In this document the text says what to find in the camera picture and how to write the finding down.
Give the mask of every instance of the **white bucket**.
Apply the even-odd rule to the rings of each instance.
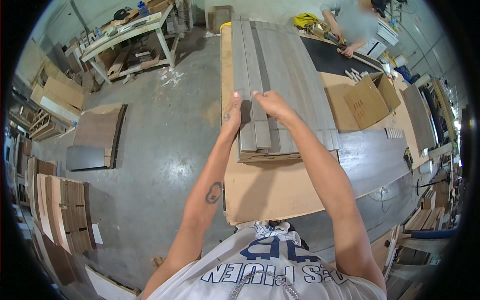
[[[395,64],[396,64],[397,68],[400,68],[400,67],[405,66],[407,64],[407,59],[403,55],[399,55],[399,56],[395,57],[394,61],[395,61]]]
[[[431,160],[425,162],[423,165],[420,166],[419,169],[420,174],[430,174],[433,172],[433,163]]]

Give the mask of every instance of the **wrist tattoo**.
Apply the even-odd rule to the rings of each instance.
[[[222,196],[222,183],[215,182],[210,186],[210,190],[205,196],[205,202],[207,202],[208,204],[215,204],[220,199],[221,196]]]
[[[225,114],[223,115],[223,121],[226,122],[230,120],[230,113],[228,112],[228,110],[225,111]]]

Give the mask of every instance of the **baseball cap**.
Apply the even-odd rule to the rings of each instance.
[[[385,17],[385,7],[387,6],[386,0],[371,0],[372,6],[375,9],[375,12],[378,12],[378,14],[384,18]]]

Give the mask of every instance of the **open cardboard box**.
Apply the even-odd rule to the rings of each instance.
[[[379,122],[401,103],[392,83],[382,72],[365,76],[345,94],[345,100],[360,130]]]

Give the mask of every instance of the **white paper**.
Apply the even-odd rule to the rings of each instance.
[[[92,230],[95,243],[103,245],[102,236],[100,235],[100,230],[98,230],[98,224],[92,224]]]

